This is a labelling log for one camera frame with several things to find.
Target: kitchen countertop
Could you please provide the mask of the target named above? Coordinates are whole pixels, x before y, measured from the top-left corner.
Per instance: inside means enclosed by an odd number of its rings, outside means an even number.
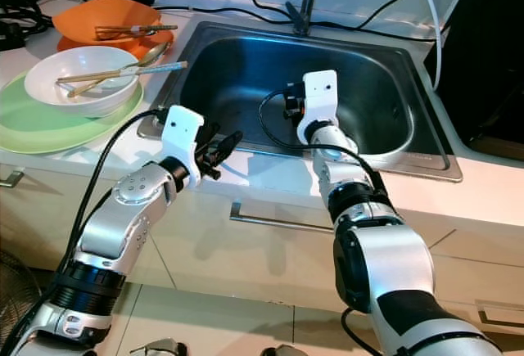
[[[74,4],[76,2],[71,0],[44,0],[42,9],[48,15],[55,15]],[[180,38],[188,38],[195,22],[204,19],[204,16],[191,12],[163,15],[164,23],[178,25],[177,35]],[[224,19],[234,19],[235,24],[240,21],[246,25],[257,25],[251,19],[240,20],[238,16]],[[289,28],[275,28],[275,31],[278,30]],[[524,230],[524,205],[520,204],[524,186],[524,164],[474,155],[463,146],[451,127],[440,100],[431,90],[429,76],[422,66],[423,57],[427,52],[426,44],[340,30],[312,30],[311,35],[318,34],[353,42],[405,48],[410,52],[429,92],[431,102],[457,155],[463,181],[450,183],[382,173],[391,201],[397,209],[454,218],[453,224],[456,227],[464,226],[470,230],[476,228],[486,232],[509,234]],[[26,48],[0,52],[0,87],[20,72],[28,70],[38,61],[56,52],[59,39],[60,35],[54,29],[50,29],[31,37]],[[175,60],[181,51],[182,47],[175,44],[164,61]],[[167,73],[162,73],[143,75],[140,78],[145,88],[145,97],[138,111],[149,107],[166,77]],[[106,161],[102,177],[118,179],[149,160],[161,158],[160,141],[140,138],[136,134],[137,126],[138,124],[134,125],[118,141]],[[108,137],[109,135],[84,146],[49,155],[21,155],[0,151],[0,163],[87,176],[93,171]],[[206,179],[198,188],[204,192],[253,196],[257,199],[263,196],[266,201],[323,208],[316,176],[309,160],[235,151],[225,161],[221,171],[222,178],[218,182]]]

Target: sink basin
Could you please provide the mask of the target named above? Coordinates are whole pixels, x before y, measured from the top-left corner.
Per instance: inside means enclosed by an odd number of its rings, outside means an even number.
[[[189,69],[171,73],[152,106],[186,106],[218,122],[223,134],[240,129],[240,150],[308,155],[275,146],[259,125],[258,106],[306,72],[334,69],[340,127],[373,166],[450,181],[462,177],[402,49],[201,22],[179,60],[187,60]],[[264,120],[280,139],[298,143],[283,109],[283,99],[273,99]],[[138,133],[159,137],[161,126],[146,120]]]

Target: metal spoon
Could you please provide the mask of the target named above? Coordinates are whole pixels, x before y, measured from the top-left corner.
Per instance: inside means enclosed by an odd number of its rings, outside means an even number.
[[[152,47],[144,56],[142,59],[137,61],[136,63],[125,65],[121,70],[125,70],[129,67],[147,67],[148,65],[153,64],[155,61],[157,61],[160,56],[162,56],[170,47],[172,42],[167,43],[159,43],[158,45]],[[82,94],[83,92],[87,92],[88,90],[91,90],[92,88],[95,88],[100,83],[105,81],[105,79],[99,79],[95,80],[94,82],[91,82],[89,84],[85,84],[84,86],[80,86],[78,88],[74,88],[73,90],[69,91],[67,93],[68,98],[75,98],[79,94]]]

